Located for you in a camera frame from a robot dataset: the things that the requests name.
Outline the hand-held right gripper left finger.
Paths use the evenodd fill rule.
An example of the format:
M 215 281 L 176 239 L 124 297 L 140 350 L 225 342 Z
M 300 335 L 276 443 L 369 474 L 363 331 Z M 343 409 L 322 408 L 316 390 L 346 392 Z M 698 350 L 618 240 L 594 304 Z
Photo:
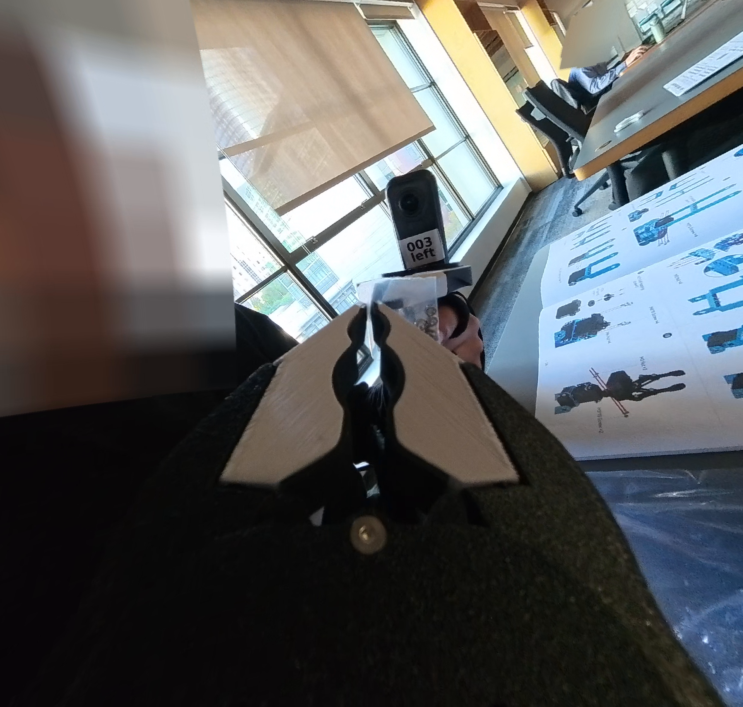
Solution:
M 275 488 L 347 443 L 366 318 L 366 307 L 353 305 L 275 362 L 222 481 Z

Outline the small clear screw bag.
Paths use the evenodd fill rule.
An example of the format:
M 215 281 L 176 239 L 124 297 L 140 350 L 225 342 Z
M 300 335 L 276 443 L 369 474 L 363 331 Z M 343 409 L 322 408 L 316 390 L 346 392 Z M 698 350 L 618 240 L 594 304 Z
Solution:
M 442 285 L 443 276 L 436 273 L 397 274 L 354 282 L 358 301 L 368 310 L 365 347 L 371 358 L 368 366 L 360 367 L 358 384 L 371 386 L 380 373 L 380 348 L 374 335 L 371 305 L 386 305 L 425 335 L 440 342 L 438 299 Z

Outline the neighbouring desk with black legs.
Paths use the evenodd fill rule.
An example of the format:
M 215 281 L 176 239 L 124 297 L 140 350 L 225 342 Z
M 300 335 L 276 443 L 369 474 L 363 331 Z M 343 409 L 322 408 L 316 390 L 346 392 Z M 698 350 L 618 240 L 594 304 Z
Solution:
M 664 85 L 741 33 L 741 0 L 725 0 L 678 27 L 599 101 L 574 174 L 580 180 L 636 155 L 619 181 L 628 200 L 674 180 L 741 138 L 742 59 L 675 97 Z

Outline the clear plastic bag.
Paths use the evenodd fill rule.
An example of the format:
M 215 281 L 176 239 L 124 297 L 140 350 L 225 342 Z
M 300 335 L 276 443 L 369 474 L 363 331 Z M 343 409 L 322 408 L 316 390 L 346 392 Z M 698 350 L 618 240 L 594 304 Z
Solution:
M 587 473 L 675 636 L 726 705 L 742 705 L 742 470 Z

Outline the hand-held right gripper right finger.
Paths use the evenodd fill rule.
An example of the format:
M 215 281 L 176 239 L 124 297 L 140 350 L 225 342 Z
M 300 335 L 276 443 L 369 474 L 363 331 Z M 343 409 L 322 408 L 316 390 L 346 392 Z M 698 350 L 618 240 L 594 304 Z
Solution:
M 517 484 L 467 364 L 384 303 L 370 314 L 394 445 L 466 488 Z

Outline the person's left hand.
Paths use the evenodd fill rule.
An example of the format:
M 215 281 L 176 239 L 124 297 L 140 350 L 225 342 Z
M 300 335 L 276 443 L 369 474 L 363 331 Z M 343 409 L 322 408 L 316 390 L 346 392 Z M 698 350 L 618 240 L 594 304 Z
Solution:
M 478 317 L 468 312 L 467 325 L 459 335 L 455 331 L 460 325 L 460 314 L 450 305 L 438 307 L 438 337 L 440 344 L 460 360 L 484 370 L 484 341 Z

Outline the large window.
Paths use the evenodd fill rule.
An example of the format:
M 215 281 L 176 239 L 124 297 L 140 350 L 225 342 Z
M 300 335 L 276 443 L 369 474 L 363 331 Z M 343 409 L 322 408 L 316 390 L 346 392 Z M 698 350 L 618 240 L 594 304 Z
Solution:
M 405 0 L 190 0 L 224 187 L 234 298 L 302 340 L 402 268 L 386 198 L 429 171 L 441 242 L 477 279 L 517 184 Z

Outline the printed paper sheet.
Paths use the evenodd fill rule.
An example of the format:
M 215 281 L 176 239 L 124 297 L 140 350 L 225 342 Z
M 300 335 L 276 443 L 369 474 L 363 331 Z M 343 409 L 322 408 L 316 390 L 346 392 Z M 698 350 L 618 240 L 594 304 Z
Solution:
M 680 97 L 741 58 L 742 33 L 739 33 L 666 83 L 664 89 L 675 97 Z

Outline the black office chair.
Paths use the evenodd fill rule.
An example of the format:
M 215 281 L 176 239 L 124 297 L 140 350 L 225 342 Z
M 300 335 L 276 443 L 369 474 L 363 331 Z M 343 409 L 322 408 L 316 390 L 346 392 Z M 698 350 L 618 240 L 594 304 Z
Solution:
M 556 154 L 558 166 L 566 178 L 574 178 L 574 164 L 580 151 L 580 143 L 570 132 L 557 123 L 552 115 L 545 114 L 530 98 L 515 110 L 517 116 L 532 129 L 548 140 L 548 146 Z M 599 190 L 606 190 L 611 186 L 610 175 L 605 171 L 589 190 L 574 204 L 572 215 L 579 217 L 583 214 L 582 203 Z

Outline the open instruction booklet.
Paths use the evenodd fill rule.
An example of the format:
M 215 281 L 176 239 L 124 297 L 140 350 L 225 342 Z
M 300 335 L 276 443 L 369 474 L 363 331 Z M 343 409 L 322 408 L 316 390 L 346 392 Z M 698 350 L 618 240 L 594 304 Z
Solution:
M 742 149 L 548 247 L 536 418 L 577 460 L 742 445 Z

